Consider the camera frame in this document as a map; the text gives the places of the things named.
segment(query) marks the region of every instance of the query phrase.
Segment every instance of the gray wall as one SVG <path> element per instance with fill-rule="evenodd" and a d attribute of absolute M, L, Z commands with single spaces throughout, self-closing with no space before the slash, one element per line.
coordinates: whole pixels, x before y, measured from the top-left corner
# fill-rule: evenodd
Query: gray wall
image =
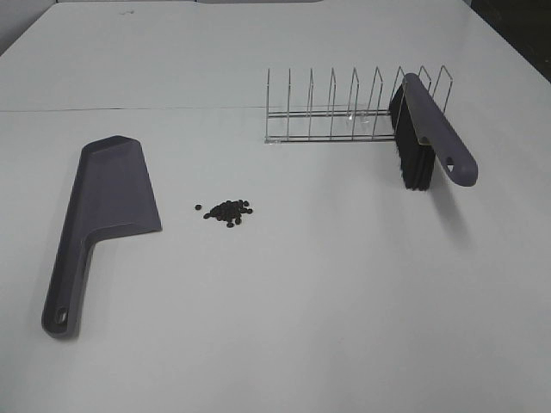
<path fill-rule="evenodd" d="M 55 0 L 0 0 L 0 54 L 2 54 Z"/>

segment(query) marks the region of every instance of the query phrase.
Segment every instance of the black bristles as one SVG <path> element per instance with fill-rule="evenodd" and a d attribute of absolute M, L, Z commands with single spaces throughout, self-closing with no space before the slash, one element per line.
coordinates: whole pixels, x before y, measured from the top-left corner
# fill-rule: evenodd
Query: black bristles
<path fill-rule="evenodd" d="M 434 169 L 435 152 L 431 146 L 419 144 L 406 99 L 403 97 L 404 91 L 400 86 L 389 108 L 400 157 L 402 178 L 406 188 L 426 191 L 430 186 Z"/>

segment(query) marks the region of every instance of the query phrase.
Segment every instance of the gray dustpan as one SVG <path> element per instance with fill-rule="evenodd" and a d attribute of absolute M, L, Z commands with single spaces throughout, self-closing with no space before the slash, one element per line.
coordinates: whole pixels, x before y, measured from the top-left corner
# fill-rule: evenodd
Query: gray dustpan
<path fill-rule="evenodd" d="M 113 136 L 86 145 L 44 304 L 44 330 L 53 337 L 76 333 L 95 243 L 161 229 L 139 141 Z"/>

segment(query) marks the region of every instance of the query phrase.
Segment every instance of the dustpan handle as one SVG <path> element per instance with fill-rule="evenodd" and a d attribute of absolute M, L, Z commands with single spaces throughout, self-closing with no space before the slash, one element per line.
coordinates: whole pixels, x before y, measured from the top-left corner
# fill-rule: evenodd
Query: dustpan handle
<path fill-rule="evenodd" d="M 65 219 L 52 279 L 42 313 L 42 327 L 53 337 L 72 336 L 82 307 L 91 244 L 71 240 L 69 214 Z"/>
<path fill-rule="evenodd" d="M 472 187 L 478 178 L 478 165 L 419 76 L 406 74 L 402 86 L 419 141 L 432 146 L 449 179 L 463 187 Z"/>

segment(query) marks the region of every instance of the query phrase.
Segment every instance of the dark background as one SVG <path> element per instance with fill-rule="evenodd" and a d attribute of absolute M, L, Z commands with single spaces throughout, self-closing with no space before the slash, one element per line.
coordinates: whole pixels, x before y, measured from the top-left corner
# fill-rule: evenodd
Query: dark background
<path fill-rule="evenodd" d="M 471 7 L 551 82 L 551 0 L 473 0 Z"/>

